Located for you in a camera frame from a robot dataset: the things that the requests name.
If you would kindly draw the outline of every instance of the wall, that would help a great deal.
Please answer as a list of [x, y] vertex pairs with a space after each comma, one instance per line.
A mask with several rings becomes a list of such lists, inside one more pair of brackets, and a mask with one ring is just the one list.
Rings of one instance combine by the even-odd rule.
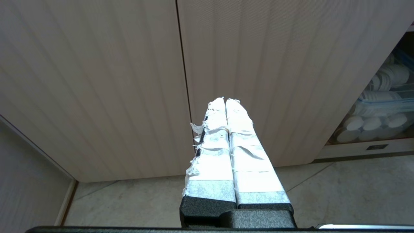
[[0, 114], [76, 180], [185, 173], [175, 1], [12, 0], [0, 15]]
[[71, 182], [0, 122], [0, 232], [54, 225]]

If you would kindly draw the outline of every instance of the black foam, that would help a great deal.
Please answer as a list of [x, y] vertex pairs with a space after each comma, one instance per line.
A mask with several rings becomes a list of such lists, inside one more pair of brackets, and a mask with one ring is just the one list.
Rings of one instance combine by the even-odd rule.
[[232, 201], [184, 196], [180, 205], [181, 226], [218, 227], [220, 215], [236, 209], [236, 206], [236, 203]]
[[288, 210], [236, 209], [220, 216], [221, 227], [227, 228], [296, 228]]
[[206, 128], [203, 128], [203, 132], [201, 133], [199, 144], [202, 144], [204, 142], [204, 136], [205, 135], [206, 135]]

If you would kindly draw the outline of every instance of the baseboard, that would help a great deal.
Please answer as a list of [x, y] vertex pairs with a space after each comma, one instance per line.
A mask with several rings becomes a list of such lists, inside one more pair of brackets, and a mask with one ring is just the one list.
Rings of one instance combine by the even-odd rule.
[[321, 158], [315, 159], [312, 163], [331, 163], [349, 160], [360, 160], [360, 159], [371, 159], [371, 158], [386, 158], [396, 156], [414, 155], [414, 151], [396, 152], [396, 153], [382, 153], [372, 155], [356, 155], [356, 156], [345, 156], [345, 157], [333, 157], [333, 158]]
[[72, 180], [69, 184], [69, 187], [67, 188], [67, 192], [65, 195], [65, 198], [63, 199], [62, 206], [60, 207], [58, 216], [55, 221], [55, 226], [61, 226], [64, 223], [64, 220], [66, 218], [68, 208], [70, 207], [70, 203], [72, 202], [73, 196], [75, 194], [75, 187], [77, 186], [77, 181]]

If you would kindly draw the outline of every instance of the wooden cabinet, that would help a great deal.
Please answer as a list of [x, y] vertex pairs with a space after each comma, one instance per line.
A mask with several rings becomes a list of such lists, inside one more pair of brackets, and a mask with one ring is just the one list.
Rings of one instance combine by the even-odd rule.
[[414, 33], [404, 34], [317, 158], [413, 151]]
[[84, 182], [184, 174], [188, 123], [218, 96], [241, 100], [275, 166], [309, 163], [413, 9], [403, 0], [6, 2], [0, 114]]

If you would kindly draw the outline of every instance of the white tape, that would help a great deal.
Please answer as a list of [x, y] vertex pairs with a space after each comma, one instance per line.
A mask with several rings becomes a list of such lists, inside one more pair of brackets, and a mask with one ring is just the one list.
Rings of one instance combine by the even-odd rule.
[[204, 121], [204, 129], [206, 132], [226, 128], [227, 120], [225, 117], [209, 118], [208, 120]]
[[195, 136], [194, 141], [200, 143], [201, 135]]
[[219, 97], [211, 102], [208, 103], [207, 106], [207, 112], [209, 110], [213, 111], [223, 111], [226, 109], [226, 106], [224, 104], [224, 97]]
[[225, 129], [218, 129], [217, 131], [208, 131], [205, 133], [203, 143], [197, 146], [204, 149], [218, 149], [224, 148], [230, 151], [228, 133]]
[[190, 180], [183, 196], [236, 202], [232, 180]]
[[190, 125], [194, 133], [200, 135], [203, 132], [203, 125], [195, 125], [191, 122], [190, 122]]
[[247, 111], [228, 99], [226, 113], [236, 193], [284, 192]]
[[282, 184], [274, 172], [235, 172], [236, 192], [280, 192]]
[[233, 180], [228, 150], [201, 150], [186, 171], [188, 180]]

